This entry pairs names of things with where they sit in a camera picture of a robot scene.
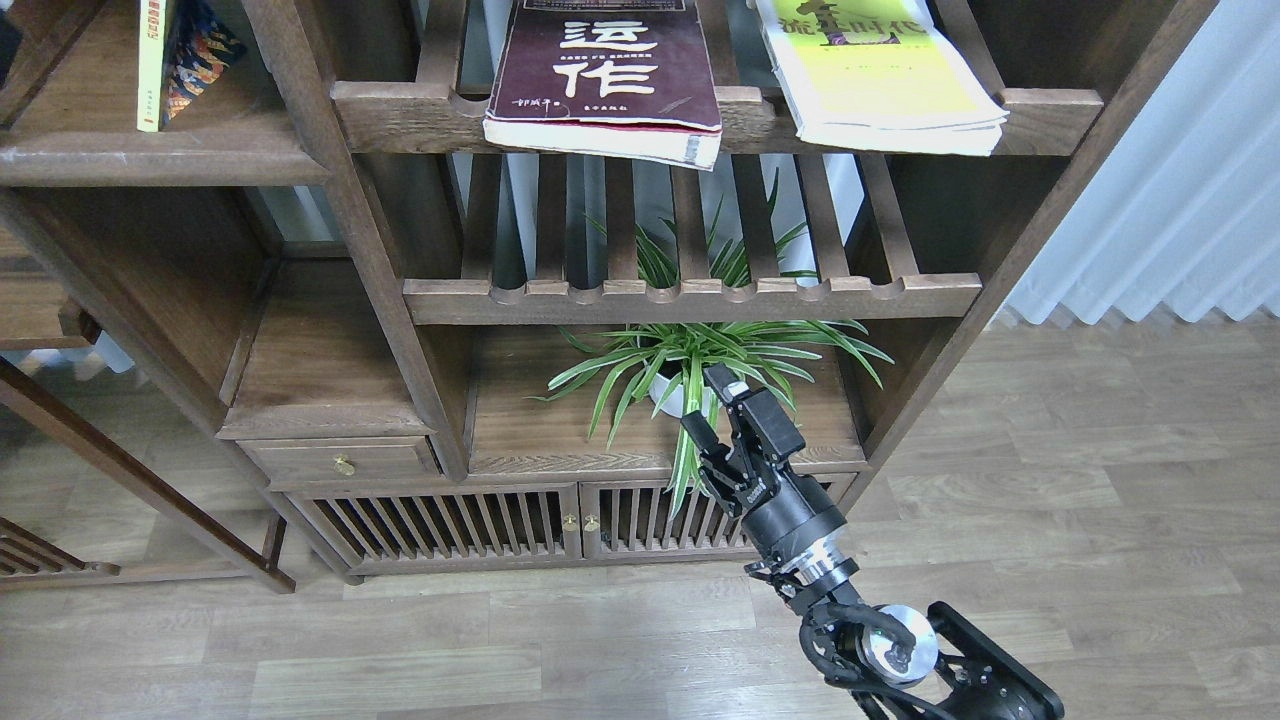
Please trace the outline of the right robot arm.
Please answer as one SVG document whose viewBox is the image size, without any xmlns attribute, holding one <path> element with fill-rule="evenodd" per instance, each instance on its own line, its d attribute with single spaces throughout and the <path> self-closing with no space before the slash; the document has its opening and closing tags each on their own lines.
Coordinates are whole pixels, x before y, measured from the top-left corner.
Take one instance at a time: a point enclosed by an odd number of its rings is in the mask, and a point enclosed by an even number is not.
<svg viewBox="0 0 1280 720">
<path fill-rule="evenodd" d="M 925 612 L 868 603 L 852 585 L 858 565 L 837 546 L 845 515 L 791 468 L 805 442 L 776 397 L 722 364 L 704 377 L 733 433 L 723 445 L 700 413 L 684 416 L 700 477 L 760 555 L 748 574 L 799 616 L 801 650 L 827 684 L 870 719 L 1064 717 L 1055 692 L 947 603 Z"/>
</svg>

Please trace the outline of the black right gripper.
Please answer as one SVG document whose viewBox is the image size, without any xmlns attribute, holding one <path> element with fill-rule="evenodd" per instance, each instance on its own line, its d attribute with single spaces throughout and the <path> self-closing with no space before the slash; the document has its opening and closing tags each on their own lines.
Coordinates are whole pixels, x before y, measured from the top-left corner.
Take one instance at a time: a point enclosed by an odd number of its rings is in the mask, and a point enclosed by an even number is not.
<svg viewBox="0 0 1280 720">
<path fill-rule="evenodd" d="M 773 573 L 810 585 L 844 561 L 836 541 L 845 515 L 820 484 L 799 475 L 788 457 L 805 447 L 799 429 L 767 389 L 750 389 L 724 364 L 704 370 L 732 427 L 723 445 L 709 421 L 681 418 L 700 459 L 700 478 L 716 502 L 742 529 Z M 762 496 L 762 491 L 771 492 Z"/>
</svg>

